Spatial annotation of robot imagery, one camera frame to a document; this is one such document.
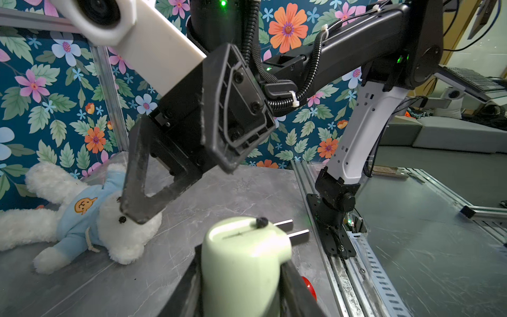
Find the red flashlight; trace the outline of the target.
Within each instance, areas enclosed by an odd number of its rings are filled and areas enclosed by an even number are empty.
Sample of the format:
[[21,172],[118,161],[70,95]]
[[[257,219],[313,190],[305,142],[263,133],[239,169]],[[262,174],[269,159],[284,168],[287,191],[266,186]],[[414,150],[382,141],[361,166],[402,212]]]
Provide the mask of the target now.
[[313,287],[313,285],[311,284],[310,280],[307,279],[306,277],[302,276],[302,280],[304,281],[305,285],[306,285],[306,288],[307,290],[311,293],[312,297],[314,298],[315,301],[318,300],[317,298],[317,294],[316,294],[316,291]]

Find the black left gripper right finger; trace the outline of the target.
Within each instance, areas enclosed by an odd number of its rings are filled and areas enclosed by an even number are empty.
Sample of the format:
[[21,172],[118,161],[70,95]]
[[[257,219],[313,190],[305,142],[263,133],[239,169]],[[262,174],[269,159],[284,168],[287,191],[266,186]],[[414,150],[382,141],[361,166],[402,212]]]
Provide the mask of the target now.
[[281,265],[279,296],[281,316],[326,316],[292,261]]

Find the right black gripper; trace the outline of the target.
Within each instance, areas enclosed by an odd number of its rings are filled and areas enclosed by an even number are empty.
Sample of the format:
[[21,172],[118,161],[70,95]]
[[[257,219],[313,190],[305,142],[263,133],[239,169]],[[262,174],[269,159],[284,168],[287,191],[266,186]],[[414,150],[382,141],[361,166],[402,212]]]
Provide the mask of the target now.
[[219,166],[232,173],[275,130],[240,50],[211,52],[129,134],[121,212],[142,225]]

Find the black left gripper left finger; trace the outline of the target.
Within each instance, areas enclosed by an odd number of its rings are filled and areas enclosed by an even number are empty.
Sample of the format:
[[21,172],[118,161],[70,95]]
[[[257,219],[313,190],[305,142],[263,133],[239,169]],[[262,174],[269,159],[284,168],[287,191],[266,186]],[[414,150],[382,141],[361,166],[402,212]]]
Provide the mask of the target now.
[[203,316],[201,245],[195,247],[194,258],[158,317]]

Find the pale green flashlight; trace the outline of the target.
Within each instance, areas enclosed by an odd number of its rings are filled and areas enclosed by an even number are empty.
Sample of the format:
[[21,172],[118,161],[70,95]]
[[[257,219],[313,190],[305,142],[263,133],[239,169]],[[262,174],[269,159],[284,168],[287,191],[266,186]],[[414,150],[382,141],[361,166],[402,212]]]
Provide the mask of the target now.
[[215,223],[201,247],[204,316],[280,316],[281,266],[310,231],[291,221],[232,217]]

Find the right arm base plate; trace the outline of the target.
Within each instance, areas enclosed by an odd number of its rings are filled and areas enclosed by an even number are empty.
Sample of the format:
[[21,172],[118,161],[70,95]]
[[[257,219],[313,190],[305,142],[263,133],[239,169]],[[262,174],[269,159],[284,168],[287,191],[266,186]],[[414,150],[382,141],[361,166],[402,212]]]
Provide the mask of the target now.
[[312,218],[318,229],[318,236],[328,256],[349,259],[356,256],[347,230],[344,225],[345,213],[333,209],[318,194],[307,194],[306,200]]

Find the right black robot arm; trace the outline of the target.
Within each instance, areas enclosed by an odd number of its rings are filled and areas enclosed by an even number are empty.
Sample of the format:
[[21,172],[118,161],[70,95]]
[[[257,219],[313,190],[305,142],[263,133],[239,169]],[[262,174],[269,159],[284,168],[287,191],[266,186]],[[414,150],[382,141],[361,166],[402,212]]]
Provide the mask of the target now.
[[259,46],[259,4],[233,11],[244,26],[224,21],[211,30],[211,4],[198,4],[188,25],[191,43],[203,54],[175,81],[162,76],[158,108],[130,134],[128,174],[121,211],[144,224],[218,166],[226,173],[275,129],[275,120],[324,96],[340,79],[349,86],[341,137],[316,148],[327,164],[315,194],[307,197],[327,254],[349,258],[355,250],[345,218],[354,210],[368,160],[388,121],[406,105],[408,92],[438,68],[443,50],[442,1],[380,1],[356,17],[322,25],[307,46],[288,48],[266,61]]

